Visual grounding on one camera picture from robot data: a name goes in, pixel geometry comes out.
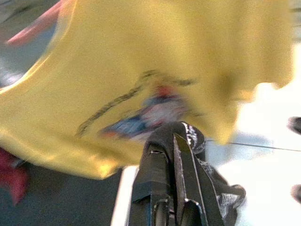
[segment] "white surface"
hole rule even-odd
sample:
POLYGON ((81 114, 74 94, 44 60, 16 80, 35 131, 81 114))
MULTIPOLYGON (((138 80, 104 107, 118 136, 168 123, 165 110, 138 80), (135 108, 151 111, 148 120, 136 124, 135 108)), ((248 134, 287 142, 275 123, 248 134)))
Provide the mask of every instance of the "white surface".
POLYGON ((127 226, 132 198, 132 186, 137 172, 138 166, 128 166, 122 171, 111 226, 127 226))
POLYGON ((250 161, 236 160, 218 170, 230 184, 239 183, 247 200, 239 208, 237 226, 299 226, 301 205, 291 187, 301 184, 301 153, 275 151, 250 161))

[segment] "t-shirt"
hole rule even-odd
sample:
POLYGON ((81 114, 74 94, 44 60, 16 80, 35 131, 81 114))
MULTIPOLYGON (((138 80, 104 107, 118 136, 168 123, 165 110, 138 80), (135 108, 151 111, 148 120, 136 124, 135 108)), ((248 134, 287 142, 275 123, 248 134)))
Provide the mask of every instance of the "t-shirt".
POLYGON ((239 101, 290 81, 289 18, 285 0, 70 1, 46 53, 0 89, 0 146, 105 178, 170 121, 226 143, 239 101))

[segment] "gray floor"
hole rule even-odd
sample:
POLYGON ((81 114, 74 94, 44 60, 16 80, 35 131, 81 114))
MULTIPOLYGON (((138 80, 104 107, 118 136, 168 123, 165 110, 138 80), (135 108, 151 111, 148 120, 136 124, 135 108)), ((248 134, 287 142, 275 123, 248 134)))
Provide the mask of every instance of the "gray floor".
POLYGON ((0 189, 1 226, 109 226, 121 171, 89 180, 27 165, 31 180, 15 207, 0 189))

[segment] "pink fabric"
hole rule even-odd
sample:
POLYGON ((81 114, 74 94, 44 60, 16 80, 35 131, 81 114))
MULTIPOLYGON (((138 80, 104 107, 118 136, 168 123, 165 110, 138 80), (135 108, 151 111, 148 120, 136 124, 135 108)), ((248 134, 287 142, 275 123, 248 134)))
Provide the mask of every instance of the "pink fabric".
POLYGON ((24 197, 29 179, 24 167, 12 167, 15 160, 16 157, 0 148, 0 186, 10 190, 14 205, 24 197))

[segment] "printed graphic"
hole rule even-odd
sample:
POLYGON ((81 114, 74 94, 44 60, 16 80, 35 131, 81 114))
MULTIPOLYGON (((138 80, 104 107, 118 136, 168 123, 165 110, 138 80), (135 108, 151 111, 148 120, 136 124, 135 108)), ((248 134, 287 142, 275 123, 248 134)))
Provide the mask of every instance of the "printed graphic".
POLYGON ((146 139, 154 129, 162 124, 180 120, 186 111, 183 99, 174 93, 172 87, 159 86, 156 95, 147 99, 141 110, 132 117, 100 130, 99 135, 146 139))
MULTIPOLYGON (((144 72, 142 76, 138 79, 138 81, 135 83, 132 89, 130 89, 127 93, 109 101, 107 104, 102 106, 98 111, 96 111, 94 114, 92 114, 88 119, 86 119, 79 127, 75 134, 76 137, 82 137, 86 134, 89 127, 99 118, 101 118, 104 114, 108 113, 112 108, 118 106, 119 104, 131 99, 134 96, 139 95, 147 86, 149 86, 150 81, 154 80, 155 78, 161 78, 164 81, 167 81, 167 83, 171 87, 186 87, 190 86, 196 83, 196 79, 186 79, 186 80, 180 80, 176 79, 172 76, 169 76, 164 73, 160 73, 156 70, 150 70, 147 72, 144 72)), ((114 134, 120 134, 120 135, 126 135, 126 136, 134 136, 134 131, 136 131, 137 134, 146 132, 148 129, 153 130, 156 128, 155 124, 160 124, 160 121, 168 122, 171 120, 168 120, 169 118, 177 118, 175 114, 177 115, 179 111, 179 108, 181 108, 182 101, 180 98, 173 94, 167 94, 164 92, 167 92, 168 89, 163 91, 165 89, 161 90, 161 94, 159 94, 157 97, 153 97, 149 99, 145 104, 146 106, 140 111, 137 112, 137 114, 130 119, 119 121, 118 123, 111 126, 111 129, 107 128, 107 134, 114 133, 114 134), (159 115, 158 119, 154 122, 153 118, 154 115, 156 115, 156 110, 159 110, 157 114, 159 115), (121 128, 126 127, 129 128, 130 125, 134 125, 133 130, 130 133, 125 133, 125 130, 122 130, 119 126, 119 123, 121 123, 121 128)))

